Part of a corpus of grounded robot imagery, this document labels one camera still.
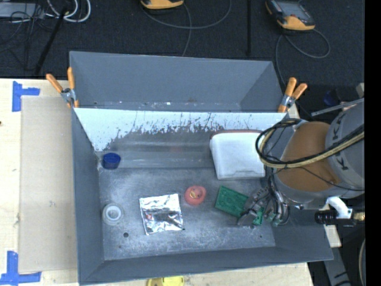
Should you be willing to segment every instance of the red ball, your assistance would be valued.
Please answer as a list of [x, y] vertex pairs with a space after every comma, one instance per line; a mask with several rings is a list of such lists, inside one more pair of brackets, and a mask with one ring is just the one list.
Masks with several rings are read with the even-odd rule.
[[190, 186], [186, 189], [184, 197], [185, 201], [192, 206], [198, 206], [202, 203], [207, 195], [207, 190], [200, 185]]

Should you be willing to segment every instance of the aluminum foil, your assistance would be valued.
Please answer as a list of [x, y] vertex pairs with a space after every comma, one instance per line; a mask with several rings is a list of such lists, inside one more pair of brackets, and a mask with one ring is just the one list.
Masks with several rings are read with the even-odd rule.
[[147, 235], [183, 230], [183, 216], [178, 194], [140, 198], [139, 202]]

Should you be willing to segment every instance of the orange object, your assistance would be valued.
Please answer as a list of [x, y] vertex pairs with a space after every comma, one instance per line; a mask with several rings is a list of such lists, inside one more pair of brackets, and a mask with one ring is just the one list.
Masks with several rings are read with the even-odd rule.
[[[76, 83], [74, 81], [74, 74], [73, 74], [73, 69], [71, 67], [69, 67], [67, 69], [67, 79], [69, 81], [69, 87], [71, 90], [74, 90], [74, 88], [76, 87]], [[79, 100], [75, 100], [74, 101], [74, 107], [79, 107]]]
[[52, 84], [52, 86], [54, 87], [54, 89], [57, 90], [57, 92], [61, 93], [61, 91], [64, 89], [62, 88], [62, 86], [60, 85], [60, 83], [55, 79], [55, 77], [52, 75], [52, 74], [47, 74], [46, 75], [46, 79], [48, 81], [50, 81], [50, 83]]
[[282, 102], [278, 107], [278, 112], [286, 112], [289, 107], [303, 94], [307, 89], [306, 83], [301, 83], [296, 89], [296, 78], [290, 77], [286, 87], [285, 95], [282, 98]]
[[207, 190], [203, 186], [194, 185], [186, 189], [184, 198], [191, 206], [198, 206], [204, 201], [206, 195]]

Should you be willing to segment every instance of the white box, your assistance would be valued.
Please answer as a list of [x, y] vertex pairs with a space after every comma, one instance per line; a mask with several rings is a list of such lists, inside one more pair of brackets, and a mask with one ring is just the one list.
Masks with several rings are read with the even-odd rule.
[[265, 177], [266, 171], [255, 149], [258, 130], [226, 130], [210, 139], [218, 180]]

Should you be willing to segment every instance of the black carpet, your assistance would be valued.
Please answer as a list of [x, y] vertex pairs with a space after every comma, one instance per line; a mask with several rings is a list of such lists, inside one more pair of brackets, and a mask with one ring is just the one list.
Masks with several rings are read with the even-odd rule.
[[[45, 0], [38, 1], [51, 13]], [[51, 0], [57, 10], [63, 1]], [[137, 0], [90, 1], [88, 20], [63, 22], [38, 75], [33, 69], [51, 34], [46, 27], [54, 27], [57, 19], [47, 17], [17, 24], [3, 18], [0, 21], [0, 77], [44, 77], [49, 72], [64, 79], [69, 66], [68, 53], [72, 50], [183, 54], [189, 31], [153, 21]], [[281, 82], [294, 76], [310, 86], [300, 100], [310, 110], [323, 108], [322, 97], [332, 89], [342, 100], [355, 99], [355, 87], [364, 82], [365, 0], [302, 0], [301, 4], [315, 19], [316, 30], [320, 33], [312, 31], [291, 36], [284, 35], [284, 30], [269, 16], [264, 1], [251, 0], [251, 55], [247, 56], [247, 0], [231, 0], [230, 9], [229, 0], [185, 0], [193, 27], [217, 22], [230, 10], [219, 24], [192, 30], [185, 56], [271, 60], [279, 69]], [[85, 6], [82, 1], [82, 16], [86, 12]], [[155, 18], [179, 26], [189, 25], [184, 7]], [[321, 57], [329, 53], [325, 58], [308, 57], [294, 48], [288, 39], [307, 54]]]

